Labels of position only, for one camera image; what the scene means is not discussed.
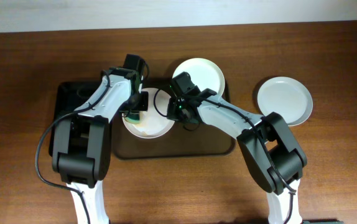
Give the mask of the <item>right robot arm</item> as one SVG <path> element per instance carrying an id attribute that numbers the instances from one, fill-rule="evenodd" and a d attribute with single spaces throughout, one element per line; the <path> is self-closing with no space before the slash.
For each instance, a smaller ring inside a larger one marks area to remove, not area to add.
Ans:
<path id="1" fill-rule="evenodd" d="M 170 120 L 206 124 L 238 142 L 251 177 L 267 194 L 269 223 L 303 223 L 298 189 L 307 157 L 278 113 L 253 114 L 227 102 L 217 92 L 200 90 L 187 72 L 170 81 Z"/>

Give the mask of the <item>white plate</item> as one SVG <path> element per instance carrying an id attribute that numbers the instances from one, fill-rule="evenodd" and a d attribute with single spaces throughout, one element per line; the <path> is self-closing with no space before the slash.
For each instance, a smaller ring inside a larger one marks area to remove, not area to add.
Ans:
<path id="1" fill-rule="evenodd" d="M 289 126 L 306 122 L 313 111 L 313 99 L 309 90 L 290 77 L 266 80 L 258 89 L 256 99 L 263 115 L 278 113 Z"/>
<path id="2" fill-rule="evenodd" d="M 225 90 L 223 72 L 214 62 L 205 58 L 191 58 L 182 62 L 174 71 L 173 78 L 182 72 L 187 72 L 191 81 L 203 91 L 211 89 L 222 96 Z"/>
<path id="3" fill-rule="evenodd" d="M 148 92 L 148 110 L 139 113 L 139 121 L 129 122 L 128 118 L 122 118 L 126 129 L 133 135 L 143 138 L 158 138 L 166 134 L 175 124 L 175 121 L 161 116 L 154 108 L 154 95 L 157 88 L 143 88 Z"/>

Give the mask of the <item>white plate top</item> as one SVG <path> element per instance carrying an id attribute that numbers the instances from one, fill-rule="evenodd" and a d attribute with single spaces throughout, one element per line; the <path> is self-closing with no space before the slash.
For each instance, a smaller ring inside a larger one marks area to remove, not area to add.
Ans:
<path id="1" fill-rule="evenodd" d="M 225 90 L 223 72 L 214 62 L 205 58 L 191 58 L 182 62 L 174 71 L 173 78 L 182 72 L 187 72 L 191 81 L 203 91 L 211 89 L 222 96 Z"/>

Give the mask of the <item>green yellow sponge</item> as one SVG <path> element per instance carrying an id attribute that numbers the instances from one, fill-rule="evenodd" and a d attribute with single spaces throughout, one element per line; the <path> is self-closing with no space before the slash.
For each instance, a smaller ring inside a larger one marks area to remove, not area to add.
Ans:
<path id="1" fill-rule="evenodd" d="M 124 120 L 131 124 L 139 124 L 140 123 L 140 114 L 138 112 L 135 113 L 128 113 Z"/>

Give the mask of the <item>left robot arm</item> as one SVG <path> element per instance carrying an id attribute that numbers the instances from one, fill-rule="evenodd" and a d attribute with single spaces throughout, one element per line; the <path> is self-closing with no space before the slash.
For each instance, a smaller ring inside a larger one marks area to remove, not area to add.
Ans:
<path id="1" fill-rule="evenodd" d="M 146 61 L 128 54 L 121 67 L 103 70 L 98 82 L 65 83 L 53 127 L 52 168 L 72 193 L 79 223 L 109 223 L 103 179 L 111 160 L 111 123 L 116 115 L 139 120 L 148 109 L 142 92 Z"/>

